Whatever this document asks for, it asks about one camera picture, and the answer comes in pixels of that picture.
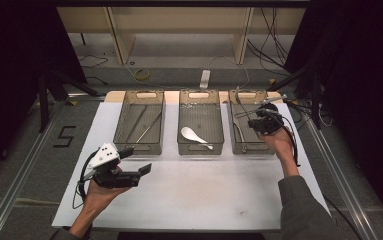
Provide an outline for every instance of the plastic spoon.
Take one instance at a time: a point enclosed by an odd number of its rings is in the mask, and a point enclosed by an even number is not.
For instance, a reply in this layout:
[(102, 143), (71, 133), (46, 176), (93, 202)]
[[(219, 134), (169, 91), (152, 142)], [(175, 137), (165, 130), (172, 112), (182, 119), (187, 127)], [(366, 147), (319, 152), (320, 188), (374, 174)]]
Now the plastic spoon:
[(183, 127), (181, 129), (182, 136), (184, 138), (191, 140), (191, 141), (196, 141), (199, 143), (203, 143), (204, 146), (208, 147), (210, 150), (213, 150), (213, 146), (207, 145), (207, 142), (201, 139), (197, 134), (189, 127)]

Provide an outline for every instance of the sleeve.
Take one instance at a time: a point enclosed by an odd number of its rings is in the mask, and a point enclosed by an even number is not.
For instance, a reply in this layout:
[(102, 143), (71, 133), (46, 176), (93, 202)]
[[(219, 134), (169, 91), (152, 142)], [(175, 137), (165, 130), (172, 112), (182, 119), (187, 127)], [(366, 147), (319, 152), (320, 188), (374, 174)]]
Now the sleeve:
[(77, 238), (70, 234), (70, 232), (65, 228), (60, 228), (51, 236), (50, 240), (79, 240), (80, 238)]
[(303, 177), (286, 177), (278, 185), (282, 201), (281, 239), (339, 239), (334, 221), (313, 197)]

